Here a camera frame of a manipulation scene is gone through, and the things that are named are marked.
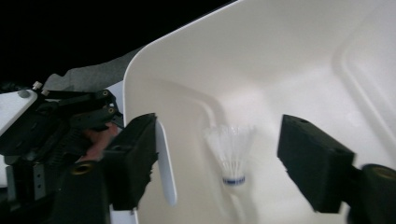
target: blue band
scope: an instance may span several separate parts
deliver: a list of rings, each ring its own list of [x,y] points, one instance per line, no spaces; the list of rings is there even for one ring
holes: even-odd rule
[[[228,178],[223,178],[223,183],[226,185],[240,185],[245,183],[245,177],[241,177],[239,179],[228,179]]]

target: white plastic bin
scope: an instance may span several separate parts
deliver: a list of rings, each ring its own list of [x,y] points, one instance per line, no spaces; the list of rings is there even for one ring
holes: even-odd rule
[[[156,113],[168,136],[178,201],[158,167],[140,224],[346,223],[315,213],[276,156],[281,118],[307,119],[357,153],[396,167],[396,2],[237,1],[144,47],[124,79],[127,121]],[[203,129],[257,128],[246,183],[224,188]]]

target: white container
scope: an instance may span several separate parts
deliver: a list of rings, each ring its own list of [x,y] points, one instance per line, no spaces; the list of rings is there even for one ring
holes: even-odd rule
[[[396,167],[396,3],[245,0],[144,47],[124,79],[126,121],[156,113],[167,132],[178,201],[158,167],[140,224],[346,223],[315,213],[276,157],[281,118],[307,119],[357,153]],[[249,124],[247,180],[226,189],[202,130]]]

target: shuttlecock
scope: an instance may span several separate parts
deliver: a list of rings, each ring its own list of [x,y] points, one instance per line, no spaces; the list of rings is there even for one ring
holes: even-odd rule
[[[215,155],[226,185],[236,186],[245,182],[245,167],[251,148],[252,126],[225,126],[204,130],[205,140]]]

